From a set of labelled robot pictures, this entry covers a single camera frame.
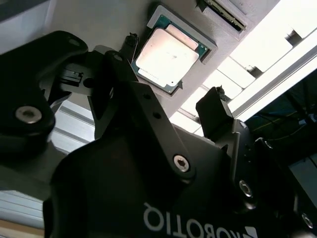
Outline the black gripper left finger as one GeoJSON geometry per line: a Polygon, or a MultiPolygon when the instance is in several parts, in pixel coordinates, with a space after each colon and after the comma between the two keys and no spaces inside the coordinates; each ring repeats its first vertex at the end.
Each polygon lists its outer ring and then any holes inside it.
{"type": "Polygon", "coordinates": [[[0,57],[0,156],[44,158],[56,108],[73,92],[88,96],[95,140],[61,163],[96,171],[122,153],[151,183],[189,184],[196,168],[149,85],[119,52],[88,51],[78,37],[55,31],[0,57]]]}

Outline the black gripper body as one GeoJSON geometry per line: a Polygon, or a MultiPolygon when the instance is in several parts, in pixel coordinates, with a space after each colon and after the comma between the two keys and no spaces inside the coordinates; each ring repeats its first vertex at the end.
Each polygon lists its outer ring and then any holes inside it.
{"type": "Polygon", "coordinates": [[[269,238],[272,222],[262,225],[257,216],[235,214],[221,204],[220,166],[226,154],[209,139],[176,132],[196,168],[189,184],[151,183],[120,152],[98,161],[96,171],[60,163],[51,180],[52,236],[269,238]]]}

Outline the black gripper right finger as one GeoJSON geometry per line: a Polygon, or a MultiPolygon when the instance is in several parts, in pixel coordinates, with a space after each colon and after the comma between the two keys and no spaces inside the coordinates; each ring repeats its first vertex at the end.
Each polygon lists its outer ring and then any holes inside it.
{"type": "Polygon", "coordinates": [[[267,228],[269,237],[316,237],[316,207],[284,155],[233,117],[223,89],[210,89],[196,104],[196,111],[204,137],[226,154],[220,166],[221,204],[232,213],[257,216],[262,225],[272,222],[267,228]]]}

